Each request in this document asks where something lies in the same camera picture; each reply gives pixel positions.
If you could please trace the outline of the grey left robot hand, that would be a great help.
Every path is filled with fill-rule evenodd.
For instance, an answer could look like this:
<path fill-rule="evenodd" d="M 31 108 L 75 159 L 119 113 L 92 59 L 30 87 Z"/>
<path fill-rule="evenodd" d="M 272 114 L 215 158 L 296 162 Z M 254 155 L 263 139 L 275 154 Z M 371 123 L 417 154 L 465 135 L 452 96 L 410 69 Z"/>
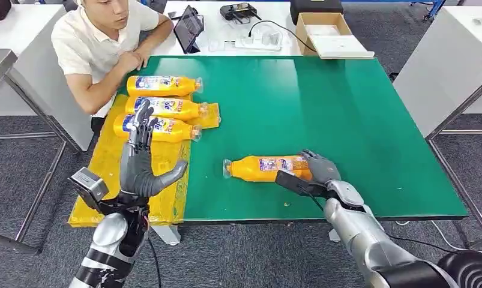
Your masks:
<path fill-rule="evenodd" d="M 153 111 L 150 101 L 143 100 L 123 146 L 119 170 L 121 191 L 147 198 L 181 179 L 188 167 L 188 161 L 180 159 L 168 172 L 157 176 L 152 171 L 152 131 L 157 122 L 150 118 Z"/>

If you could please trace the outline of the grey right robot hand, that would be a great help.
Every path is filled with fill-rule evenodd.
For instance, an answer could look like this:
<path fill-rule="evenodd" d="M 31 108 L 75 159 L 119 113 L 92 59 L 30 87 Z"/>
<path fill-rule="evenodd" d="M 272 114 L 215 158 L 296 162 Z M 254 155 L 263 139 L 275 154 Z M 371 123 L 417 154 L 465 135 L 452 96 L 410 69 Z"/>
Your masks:
<path fill-rule="evenodd" d="M 315 153 L 309 149 L 303 149 L 300 152 L 308 165 L 312 174 L 310 182 L 326 184 L 330 180 L 341 180 L 340 172 L 337 166 L 329 159 L 321 154 Z"/>

